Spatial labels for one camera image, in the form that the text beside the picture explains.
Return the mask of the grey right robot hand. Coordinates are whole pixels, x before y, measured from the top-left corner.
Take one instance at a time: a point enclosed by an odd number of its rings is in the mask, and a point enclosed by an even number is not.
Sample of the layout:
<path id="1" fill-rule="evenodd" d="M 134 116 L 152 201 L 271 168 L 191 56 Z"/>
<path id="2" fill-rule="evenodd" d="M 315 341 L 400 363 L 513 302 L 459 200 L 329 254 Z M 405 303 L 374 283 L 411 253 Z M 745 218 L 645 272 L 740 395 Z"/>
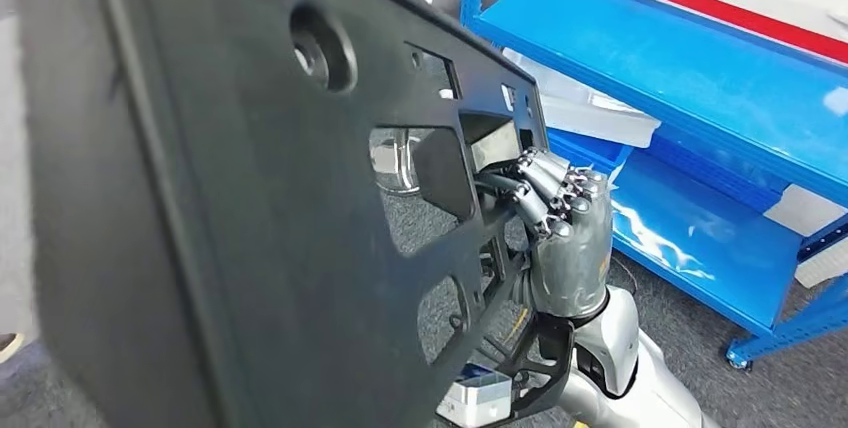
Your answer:
<path id="1" fill-rule="evenodd" d="M 579 166 L 531 147 L 484 168 L 475 184 L 510 201 L 529 231 L 529 265 L 511 298 L 560 318 L 591 317 L 607 302 L 612 251 L 611 185 Z"/>

